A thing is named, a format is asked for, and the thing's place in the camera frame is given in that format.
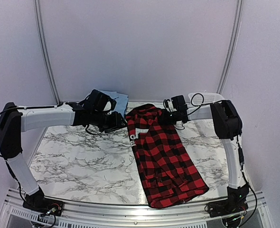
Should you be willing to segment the white plastic basket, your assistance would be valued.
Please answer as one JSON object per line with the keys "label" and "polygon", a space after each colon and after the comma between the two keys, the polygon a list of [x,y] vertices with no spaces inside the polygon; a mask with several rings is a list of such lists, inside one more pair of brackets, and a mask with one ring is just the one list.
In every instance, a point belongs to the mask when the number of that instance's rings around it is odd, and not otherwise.
{"label": "white plastic basket", "polygon": [[[189,93],[188,98],[190,100],[190,108],[202,105],[202,107],[198,111],[196,111],[194,114],[191,114],[190,116],[198,115],[197,113],[201,113],[202,110],[210,111],[210,109],[208,108],[210,107],[211,103],[224,100],[224,97],[221,94],[207,92]],[[207,116],[209,116],[210,118],[196,118],[193,121],[195,122],[196,127],[202,135],[204,135],[205,137],[216,137],[211,112]]]}

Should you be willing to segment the red black plaid shirt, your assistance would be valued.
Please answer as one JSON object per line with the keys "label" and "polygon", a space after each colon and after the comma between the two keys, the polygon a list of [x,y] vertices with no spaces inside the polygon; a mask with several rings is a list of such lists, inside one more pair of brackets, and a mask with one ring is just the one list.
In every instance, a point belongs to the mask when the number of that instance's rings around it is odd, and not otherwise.
{"label": "red black plaid shirt", "polygon": [[153,104],[133,108],[127,129],[140,181],[151,208],[185,203],[209,191],[171,124],[160,124],[165,110]]}

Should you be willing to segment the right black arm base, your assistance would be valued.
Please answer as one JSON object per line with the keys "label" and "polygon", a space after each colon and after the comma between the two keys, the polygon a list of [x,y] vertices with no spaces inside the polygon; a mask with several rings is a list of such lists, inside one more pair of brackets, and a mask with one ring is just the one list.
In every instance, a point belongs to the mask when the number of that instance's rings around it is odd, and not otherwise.
{"label": "right black arm base", "polygon": [[237,189],[227,187],[227,199],[207,203],[205,211],[211,218],[225,216],[248,209],[246,197],[249,186],[245,184]]}

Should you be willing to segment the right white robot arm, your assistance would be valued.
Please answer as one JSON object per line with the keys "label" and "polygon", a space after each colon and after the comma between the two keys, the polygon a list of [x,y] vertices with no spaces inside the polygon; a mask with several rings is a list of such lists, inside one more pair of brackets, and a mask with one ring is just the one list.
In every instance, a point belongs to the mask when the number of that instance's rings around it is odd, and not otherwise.
{"label": "right white robot arm", "polygon": [[213,120],[216,136],[221,140],[227,160],[229,190],[249,188],[244,174],[241,135],[243,123],[232,101],[216,93],[190,93],[187,104],[183,95],[163,101],[161,121],[176,124],[197,120]]}

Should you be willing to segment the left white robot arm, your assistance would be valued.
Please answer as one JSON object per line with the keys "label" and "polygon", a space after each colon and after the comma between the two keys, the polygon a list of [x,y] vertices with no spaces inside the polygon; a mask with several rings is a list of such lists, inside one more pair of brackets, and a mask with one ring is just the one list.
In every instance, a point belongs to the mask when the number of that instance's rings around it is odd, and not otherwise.
{"label": "left white robot arm", "polygon": [[0,112],[0,157],[13,177],[30,196],[29,203],[37,211],[45,211],[48,201],[41,196],[37,181],[22,155],[21,133],[51,126],[96,126],[101,133],[126,127],[117,102],[109,95],[94,89],[80,102],[62,102],[49,106],[17,106],[6,103]]}

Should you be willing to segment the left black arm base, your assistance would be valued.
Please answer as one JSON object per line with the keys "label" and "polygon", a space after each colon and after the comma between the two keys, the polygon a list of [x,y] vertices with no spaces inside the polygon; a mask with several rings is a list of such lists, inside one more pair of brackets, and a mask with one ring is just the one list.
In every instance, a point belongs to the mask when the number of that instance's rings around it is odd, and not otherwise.
{"label": "left black arm base", "polygon": [[63,201],[46,198],[40,187],[34,194],[24,194],[23,207],[33,211],[47,214],[48,211],[55,209],[51,211],[51,214],[60,217],[62,215],[63,206]]}

